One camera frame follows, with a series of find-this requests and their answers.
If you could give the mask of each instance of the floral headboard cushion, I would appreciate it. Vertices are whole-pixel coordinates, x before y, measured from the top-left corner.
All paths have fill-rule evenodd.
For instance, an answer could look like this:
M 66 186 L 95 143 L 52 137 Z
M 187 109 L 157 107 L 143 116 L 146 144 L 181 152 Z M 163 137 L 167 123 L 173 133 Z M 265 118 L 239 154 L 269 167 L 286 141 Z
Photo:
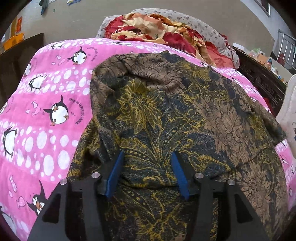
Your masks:
M 225 43 L 224 38 L 219 34 L 215 29 L 213 29 L 211 26 L 206 24 L 205 22 L 194 18 L 192 16 L 186 15 L 184 13 L 168 10 L 168 9 L 161 9 L 161 8 L 138 8 L 134 9 L 131 12 L 138 12 L 142 14 L 151 14 L 151 13 L 158 13 L 164 17 L 169 18 L 172 21 L 178 21 L 187 24 L 191 28 L 197 30 L 200 35 L 202 35 L 204 41 L 212 42 L 216 48 L 218 49 L 218 52 L 229 57 L 233 60 L 234 67 L 236 69 L 239 68 L 239 57 L 236 54 L 234 50 L 230 50 Z M 114 18 L 118 17 L 120 15 L 114 15 L 105 18 L 102 25 L 99 28 L 99 31 L 97 33 L 97 37 L 104 37 L 105 30 L 104 28 L 109 24 L 110 21 L 112 21 Z

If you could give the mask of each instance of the crumpled blanket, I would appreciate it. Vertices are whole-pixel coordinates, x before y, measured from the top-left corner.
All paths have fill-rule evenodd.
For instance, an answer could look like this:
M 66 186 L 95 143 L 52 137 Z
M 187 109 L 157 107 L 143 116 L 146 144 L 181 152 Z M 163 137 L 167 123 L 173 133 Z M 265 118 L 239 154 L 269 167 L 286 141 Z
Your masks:
M 196 30 L 159 14 L 128 13 L 115 18 L 105 30 L 106 38 L 166 44 L 215 66 L 202 36 Z
M 184 240 L 196 203 L 178 191 L 170 164 L 175 150 L 196 172 L 236 180 L 268 236 L 283 232 L 287 189 L 274 146 L 285 133 L 238 84 L 168 51 L 121 54 L 93 70 L 90 96 L 93 118 L 68 179 L 100 171 L 124 150 L 122 175 L 105 213 L 113 240 Z

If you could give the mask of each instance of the orange basket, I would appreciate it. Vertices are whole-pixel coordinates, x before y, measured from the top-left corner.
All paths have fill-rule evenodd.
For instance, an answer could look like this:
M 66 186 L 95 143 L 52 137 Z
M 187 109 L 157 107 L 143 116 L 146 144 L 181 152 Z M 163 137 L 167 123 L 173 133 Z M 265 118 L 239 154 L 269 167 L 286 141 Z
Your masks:
M 4 47 L 5 51 L 6 51 L 9 48 L 11 48 L 12 46 L 18 44 L 19 42 L 22 42 L 24 39 L 25 39 L 25 34 L 24 33 L 14 35 L 13 37 L 11 37 L 9 40 L 7 40 L 3 44 L 3 47 Z

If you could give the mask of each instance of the bed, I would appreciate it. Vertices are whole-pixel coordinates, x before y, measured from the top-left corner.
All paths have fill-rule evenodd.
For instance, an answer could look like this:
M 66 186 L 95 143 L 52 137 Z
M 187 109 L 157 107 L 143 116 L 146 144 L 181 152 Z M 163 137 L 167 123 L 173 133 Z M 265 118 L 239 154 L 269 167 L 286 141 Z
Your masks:
M 124 53 L 177 54 L 201 67 L 207 64 L 169 46 L 101 37 L 65 40 L 39 49 L 8 101 L 0 110 L 0 206 L 13 233 L 26 241 L 51 192 L 66 178 L 81 134 L 92 118 L 92 70 L 107 58 Z M 216 68 L 270 111 L 263 97 L 240 72 Z M 289 194 L 295 203 L 293 155 L 287 140 L 275 150 L 282 162 Z

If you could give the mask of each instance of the silver screw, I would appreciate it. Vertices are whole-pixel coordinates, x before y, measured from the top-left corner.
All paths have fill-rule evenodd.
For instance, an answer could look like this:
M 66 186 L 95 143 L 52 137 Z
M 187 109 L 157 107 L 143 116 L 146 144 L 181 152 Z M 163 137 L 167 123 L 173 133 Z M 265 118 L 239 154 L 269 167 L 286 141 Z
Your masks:
M 67 182 L 68 182 L 68 180 L 64 178 L 64 179 L 60 180 L 59 183 L 60 183 L 61 185 L 65 185 Z
M 233 186 L 235 184 L 235 181 L 233 181 L 232 179 L 229 179 L 227 183 L 228 185 Z
M 99 172 L 94 172 L 94 173 L 91 174 L 92 178 L 98 178 L 99 176 L 100 176 Z
M 200 173 L 200 172 L 197 172 L 197 173 L 195 174 L 195 177 L 198 178 L 198 179 L 202 179 L 202 178 L 203 178 L 203 174 Z

